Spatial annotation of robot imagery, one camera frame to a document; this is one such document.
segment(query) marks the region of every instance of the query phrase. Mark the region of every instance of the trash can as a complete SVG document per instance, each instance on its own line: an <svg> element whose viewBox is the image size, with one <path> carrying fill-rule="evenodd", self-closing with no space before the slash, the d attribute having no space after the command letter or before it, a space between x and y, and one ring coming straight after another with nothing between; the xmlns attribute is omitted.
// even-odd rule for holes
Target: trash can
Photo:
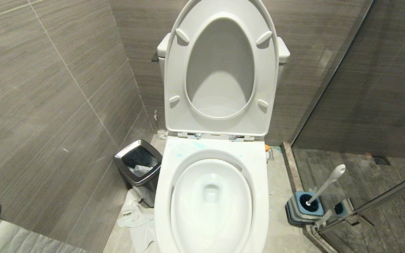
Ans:
<svg viewBox="0 0 405 253"><path fill-rule="evenodd" d="M126 183L149 207L154 207L162 155L145 140L134 141L119 151L114 161Z"/></svg>

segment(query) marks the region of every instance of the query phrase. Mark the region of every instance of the shower floor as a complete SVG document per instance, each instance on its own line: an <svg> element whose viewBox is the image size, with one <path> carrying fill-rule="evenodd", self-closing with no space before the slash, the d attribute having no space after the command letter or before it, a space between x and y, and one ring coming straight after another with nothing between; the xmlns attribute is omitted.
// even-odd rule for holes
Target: shower floor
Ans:
<svg viewBox="0 0 405 253"><path fill-rule="evenodd" d="M405 158L387 157L390 166L376 165L367 155L293 148L305 190L320 187L331 171L344 163L347 172L321 196L323 208L333 209L349 197L358 208L405 180ZM374 227L340 224L324 238L341 252L405 253L405 193L367 212Z"/></svg>

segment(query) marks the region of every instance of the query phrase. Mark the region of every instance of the floor drain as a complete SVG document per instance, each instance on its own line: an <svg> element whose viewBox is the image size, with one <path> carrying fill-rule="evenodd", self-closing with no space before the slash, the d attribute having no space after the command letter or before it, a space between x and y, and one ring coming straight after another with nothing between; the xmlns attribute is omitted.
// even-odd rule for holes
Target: floor drain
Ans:
<svg viewBox="0 0 405 253"><path fill-rule="evenodd" d="M384 156L378 156L378 155L373 155L373 160L374 163L376 163L377 165L388 165L390 166L390 162L388 161L387 157Z"/></svg>

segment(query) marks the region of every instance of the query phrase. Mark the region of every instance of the white toilet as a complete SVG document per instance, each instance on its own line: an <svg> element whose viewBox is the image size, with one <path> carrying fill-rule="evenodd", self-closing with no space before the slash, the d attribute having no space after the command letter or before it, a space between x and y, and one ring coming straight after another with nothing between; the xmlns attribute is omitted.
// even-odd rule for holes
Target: white toilet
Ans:
<svg viewBox="0 0 405 253"><path fill-rule="evenodd" d="M160 251L261 253L263 137L289 51L260 0L190 0L157 53L170 131L155 198Z"/></svg>

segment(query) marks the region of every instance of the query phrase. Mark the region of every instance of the glass panel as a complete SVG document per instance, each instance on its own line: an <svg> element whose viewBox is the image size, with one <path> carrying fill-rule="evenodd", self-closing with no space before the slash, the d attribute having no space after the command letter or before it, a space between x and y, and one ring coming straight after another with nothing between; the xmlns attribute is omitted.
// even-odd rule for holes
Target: glass panel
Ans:
<svg viewBox="0 0 405 253"><path fill-rule="evenodd" d="M395 181L376 183L384 189ZM342 252L403 252L405 253L405 191L392 197L363 215L373 223L350 226L343 222L323 234L336 249Z"/></svg>
<svg viewBox="0 0 405 253"><path fill-rule="evenodd" d="M374 3L292 148L305 191L346 165L320 197L328 223L346 200L357 209L405 180L404 0ZM365 218L375 226L342 223L323 237L341 252L405 252L405 193Z"/></svg>

